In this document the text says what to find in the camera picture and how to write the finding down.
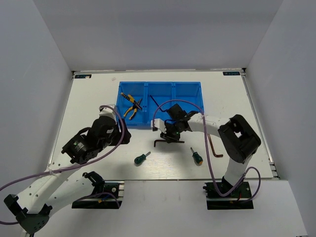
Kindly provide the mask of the yellow black needle-nose pliers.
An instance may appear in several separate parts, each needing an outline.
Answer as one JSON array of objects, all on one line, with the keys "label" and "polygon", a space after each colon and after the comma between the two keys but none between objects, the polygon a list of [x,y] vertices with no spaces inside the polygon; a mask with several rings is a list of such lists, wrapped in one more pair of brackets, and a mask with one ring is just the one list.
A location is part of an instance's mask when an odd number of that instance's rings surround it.
[{"label": "yellow black needle-nose pliers", "polygon": [[121,92],[120,95],[132,104],[132,106],[129,107],[123,115],[123,117],[125,118],[129,112],[133,111],[133,114],[129,117],[129,120],[132,120],[136,116],[137,111],[142,110],[141,102],[143,98],[140,98],[138,101],[136,101],[134,97],[130,94],[126,95]]}]

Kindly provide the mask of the green stubby screwdriver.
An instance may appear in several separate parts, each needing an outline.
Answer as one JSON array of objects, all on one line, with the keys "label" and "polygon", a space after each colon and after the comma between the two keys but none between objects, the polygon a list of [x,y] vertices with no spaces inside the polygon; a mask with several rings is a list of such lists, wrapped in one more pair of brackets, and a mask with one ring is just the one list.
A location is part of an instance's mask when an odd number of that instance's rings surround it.
[{"label": "green stubby screwdriver", "polygon": [[147,152],[146,154],[142,154],[134,159],[134,164],[139,166],[143,163],[147,156],[149,156],[151,152]]}]

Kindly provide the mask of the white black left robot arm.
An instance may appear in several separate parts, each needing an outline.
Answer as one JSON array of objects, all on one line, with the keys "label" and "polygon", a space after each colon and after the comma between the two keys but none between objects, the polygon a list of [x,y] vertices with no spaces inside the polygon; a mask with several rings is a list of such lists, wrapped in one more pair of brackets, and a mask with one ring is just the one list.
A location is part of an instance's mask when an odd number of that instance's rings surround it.
[{"label": "white black left robot arm", "polygon": [[128,144],[130,138],[125,120],[112,114],[100,116],[91,127],[78,131],[62,148],[61,153],[67,154],[67,158],[56,159],[45,172],[33,175],[35,181],[25,190],[4,199],[16,224],[32,236],[66,205],[103,195],[105,181],[96,172],[85,172],[76,181],[69,181],[69,177],[98,161],[97,155],[106,147],[116,149]]}]

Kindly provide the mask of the small brown hex key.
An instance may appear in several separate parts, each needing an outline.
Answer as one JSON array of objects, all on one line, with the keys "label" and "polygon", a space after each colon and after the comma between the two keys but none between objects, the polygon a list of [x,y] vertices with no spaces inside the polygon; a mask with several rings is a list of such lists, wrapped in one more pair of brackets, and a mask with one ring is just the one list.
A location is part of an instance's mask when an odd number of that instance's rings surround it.
[{"label": "small brown hex key", "polygon": [[153,102],[157,105],[157,107],[159,107],[159,104],[158,104],[157,101],[153,98],[153,96],[150,95],[150,97],[151,97],[151,99],[153,100]]}]

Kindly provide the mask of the black hex key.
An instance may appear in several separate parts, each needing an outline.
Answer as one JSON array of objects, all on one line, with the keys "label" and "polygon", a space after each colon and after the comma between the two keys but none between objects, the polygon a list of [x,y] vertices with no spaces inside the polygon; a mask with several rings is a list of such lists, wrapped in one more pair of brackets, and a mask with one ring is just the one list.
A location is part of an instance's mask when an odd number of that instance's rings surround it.
[{"label": "black hex key", "polygon": [[175,140],[162,140],[162,139],[157,139],[154,141],[154,148],[156,147],[157,143],[168,143],[168,144],[171,144],[171,143],[180,143],[180,144],[183,144],[185,143],[184,141],[175,141]]}]

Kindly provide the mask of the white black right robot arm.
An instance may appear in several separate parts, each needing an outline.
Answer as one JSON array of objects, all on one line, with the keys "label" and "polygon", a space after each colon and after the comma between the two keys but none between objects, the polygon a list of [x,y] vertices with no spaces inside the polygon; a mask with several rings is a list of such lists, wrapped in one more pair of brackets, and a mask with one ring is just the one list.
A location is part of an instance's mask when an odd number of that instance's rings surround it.
[{"label": "white black right robot arm", "polygon": [[[166,136],[166,140],[172,141],[176,140],[177,136],[184,131],[202,132],[208,167],[216,192],[220,197],[236,196],[241,191],[240,184],[244,181],[249,170],[254,169],[258,174],[260,173],[257,168],[249,167],[248,164],[261,146],[261,139],[242,115],[237,114],[231,118],[207,116],[194,103],[185,100],[181,100],[181,102],[191,104],[196,110],[186,113],[178,104],[175,104],[170,108],[170,117],[175,123],[170,125],[156,118],[157,112],[154,112],[151,121],[152,129],[160,130]],[[215,181],[208,149],[208,135],[221,139],[230,158],[222,178],[224,193],[220,191]]]}]

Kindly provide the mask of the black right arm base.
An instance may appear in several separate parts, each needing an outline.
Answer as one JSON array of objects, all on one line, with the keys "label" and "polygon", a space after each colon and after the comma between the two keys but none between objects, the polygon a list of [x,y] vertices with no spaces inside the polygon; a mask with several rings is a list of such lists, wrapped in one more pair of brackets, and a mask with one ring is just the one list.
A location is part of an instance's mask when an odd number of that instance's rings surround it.
[{"label": "black right arm base", "polygon": [[248,182],[242,182],[232,193],[221,197],[215,190],[212,182],[204,184],[203,189],[206,194],[206,204],[208,210],[247,210],[253,209],[253,201]]}]

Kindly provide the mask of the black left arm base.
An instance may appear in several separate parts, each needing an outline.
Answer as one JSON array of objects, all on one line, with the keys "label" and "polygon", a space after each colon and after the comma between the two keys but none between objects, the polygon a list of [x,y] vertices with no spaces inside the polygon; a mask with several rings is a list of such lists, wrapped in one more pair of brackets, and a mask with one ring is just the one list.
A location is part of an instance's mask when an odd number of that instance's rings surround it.
[{"label": "black left arm base", "polygon": [[105,182],[102,192],[93,191],[86,199],[72,203],[72,209],[119,209],[124,195],[124,181]]}]

